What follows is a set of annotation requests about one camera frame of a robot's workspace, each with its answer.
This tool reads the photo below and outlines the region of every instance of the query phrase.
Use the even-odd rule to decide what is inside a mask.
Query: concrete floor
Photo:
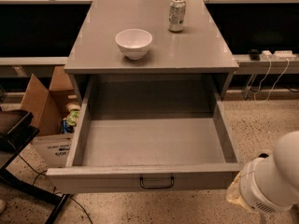
[[[266,93],[257,96],[264,99]],[[245,101],[239,91],[229,92],[224,106],[240,155],[250,161],[261,152],[270,153],[281,135],[299,129],[299,93],[278,91],[267,102]],[[18,104],[2,104],[3,109]],[[28,146],[22,153],[39,172],[47,164]],[[33,183],[36,174],[17,158],[8,170],[16,177]],[[36,185],[53,190],[50,181],[41,176]],[[78,194],[74,198],[85,207],[94,224],[106,223],[299,223],[297,208],[274,215],[250,214],[227,203],[225,190],[159,191],[142,193]],[[44,223],[52,205],[40,202],[14,189],[0,186],[0,199],[7,209],[0,223]],[[90,223],[82,209],[69,200],[55,223]]]

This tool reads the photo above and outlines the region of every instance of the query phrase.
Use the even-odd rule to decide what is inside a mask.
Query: soda can
[[[183,30],[186,3],[184,0],[172,0],[169,11],[169,30],[180,32]]]

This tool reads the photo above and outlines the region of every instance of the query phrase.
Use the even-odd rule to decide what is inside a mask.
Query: cabinet
[[[47,172],[61,192],[225,189],[242,168],[221,102],[238,65],[201,0],[177,34],[169,3],[93,1],[64,68],[81,111],[65,168]],[[137,61],[114,41],[133,27],[153,35]]]

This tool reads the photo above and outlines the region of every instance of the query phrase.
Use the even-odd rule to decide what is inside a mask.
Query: drawer front
[[[136,114],[118,115],[121,119],[115,120],[110,115],[111,108],[107,107],[107,104],[111,104],[110,100],[106,103],[94,101],[94,96],[102,92],[95,85],[97,82],[98,77],[91,76],[65,168],[52,168],[47,172],[47,176],[61,192],[226,189],[242,169],[243,164],[237,157],[238,151],[225,120],[221,98],[210,76],[201,78],[207,95],[197,97],[200,100],[198,104],[205,108],[204,115],[196,113],[197,109],[192,104],[191,113],[183,110],[175,117],[167,113],[163,123],[170,128],[160,128],[161,113],[150,119],[144,119],[144,114],[141,119],[139,113],[139,119],[135,119]],[[155,88],[157,84],[160,84],[160,80],[154,83]],[[185,93],[186,84],[179,89],[175,88],[175,91]],[[121,85],[121,91],[127,91],[123,87]],[[180,103],[179,100],[171,106],[177,110]],[[206,112],[207,103],[210,114]],[[95,108],[101,107],[109,108],[108,119],[98,111],[94,112]]]

